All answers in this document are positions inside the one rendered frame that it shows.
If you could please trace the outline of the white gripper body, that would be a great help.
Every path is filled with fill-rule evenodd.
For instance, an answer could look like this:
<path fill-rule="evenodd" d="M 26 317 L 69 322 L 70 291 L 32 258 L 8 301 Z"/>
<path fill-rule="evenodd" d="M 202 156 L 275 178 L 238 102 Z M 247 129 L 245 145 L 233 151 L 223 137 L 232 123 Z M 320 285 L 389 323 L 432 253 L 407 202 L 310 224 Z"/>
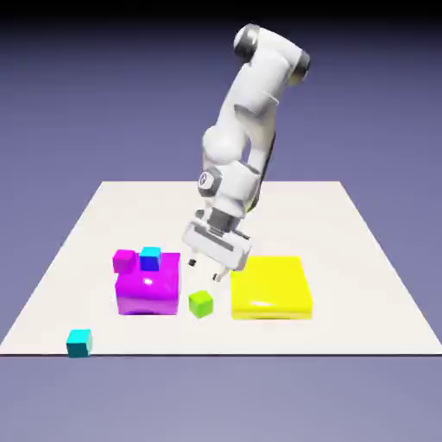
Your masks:
<path fill-rule="evenodd" d="M 191 222 L 183 234 L 183 242 L 195 254 L 202 254 L 229 270 L 242 270 L 251 249 L 251 240 L 236 231 L 222 236 L 210 230 L 204 223 Z"/>

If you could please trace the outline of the small green cube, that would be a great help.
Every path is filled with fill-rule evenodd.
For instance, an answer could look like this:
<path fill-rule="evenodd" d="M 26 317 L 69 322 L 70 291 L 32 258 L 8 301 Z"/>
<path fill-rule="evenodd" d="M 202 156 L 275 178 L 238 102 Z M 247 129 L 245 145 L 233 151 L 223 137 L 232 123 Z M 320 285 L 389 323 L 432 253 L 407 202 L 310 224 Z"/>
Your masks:
<path fill-rule="evenodd" d="M 192 293 L 188 296 L 189 310 L 196 318 L 203 318 L 213 311 L 213 298 L 205 290 Z"/>

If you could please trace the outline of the small blue cube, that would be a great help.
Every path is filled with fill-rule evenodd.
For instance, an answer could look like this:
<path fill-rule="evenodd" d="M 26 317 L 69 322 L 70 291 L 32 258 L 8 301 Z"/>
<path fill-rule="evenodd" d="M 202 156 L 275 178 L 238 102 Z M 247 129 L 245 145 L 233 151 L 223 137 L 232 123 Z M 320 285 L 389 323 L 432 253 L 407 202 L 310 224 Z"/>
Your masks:
<path fill-rule="evenodd" d="M 161 266 L 161 248 L 145 246 L 139 254 L 141 271 L 158 271 Z"/>

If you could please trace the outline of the small magenta cube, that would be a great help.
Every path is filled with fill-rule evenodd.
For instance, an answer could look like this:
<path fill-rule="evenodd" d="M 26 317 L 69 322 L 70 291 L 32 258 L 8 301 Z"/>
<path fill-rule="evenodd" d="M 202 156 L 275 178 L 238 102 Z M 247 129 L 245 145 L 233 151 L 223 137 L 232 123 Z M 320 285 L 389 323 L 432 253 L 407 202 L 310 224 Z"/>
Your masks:
<path fill-rule="evenodd" d="M 115 274 L 128 274 L 136 265 L 136 253 L 130 249 L 118 249 L 113 258 L 112 265 Z"/>

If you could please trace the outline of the small cyan cube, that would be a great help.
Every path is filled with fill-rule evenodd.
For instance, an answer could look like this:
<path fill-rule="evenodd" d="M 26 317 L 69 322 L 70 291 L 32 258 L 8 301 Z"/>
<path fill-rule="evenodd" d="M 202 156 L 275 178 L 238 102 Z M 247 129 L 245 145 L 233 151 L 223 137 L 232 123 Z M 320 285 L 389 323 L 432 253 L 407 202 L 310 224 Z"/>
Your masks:
<path fill-rule="evenodd" d="M 72 329 L 66 340 L 66 350 L 71 358 L 89 357 L 92 351 L 92 330 Z"/>

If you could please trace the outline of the large magenta box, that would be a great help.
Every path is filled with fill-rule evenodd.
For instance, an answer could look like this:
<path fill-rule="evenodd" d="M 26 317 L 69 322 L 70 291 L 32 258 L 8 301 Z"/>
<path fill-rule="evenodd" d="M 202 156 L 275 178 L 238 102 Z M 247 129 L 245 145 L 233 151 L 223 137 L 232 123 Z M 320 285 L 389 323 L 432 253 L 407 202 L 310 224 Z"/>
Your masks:
<path fill-rule="evenodd" d="M 180 300 L 180 253 L 164 253 L 158 271 L 141 271 L 139 254 L 128 274 L 115 283 L 120 315 L 176 315 Z"/>

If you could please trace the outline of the large yellow box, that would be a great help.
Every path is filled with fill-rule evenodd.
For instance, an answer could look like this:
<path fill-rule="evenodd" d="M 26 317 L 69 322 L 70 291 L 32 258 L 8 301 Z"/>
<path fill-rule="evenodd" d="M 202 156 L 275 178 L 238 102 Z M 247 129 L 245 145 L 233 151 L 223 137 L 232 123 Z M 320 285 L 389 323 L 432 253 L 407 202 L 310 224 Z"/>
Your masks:
<path fill-rule="evenodd" d="M 298 256 L 251 256 L 230 274 L 233 319 L 309 319 L 313 313 Z"/>

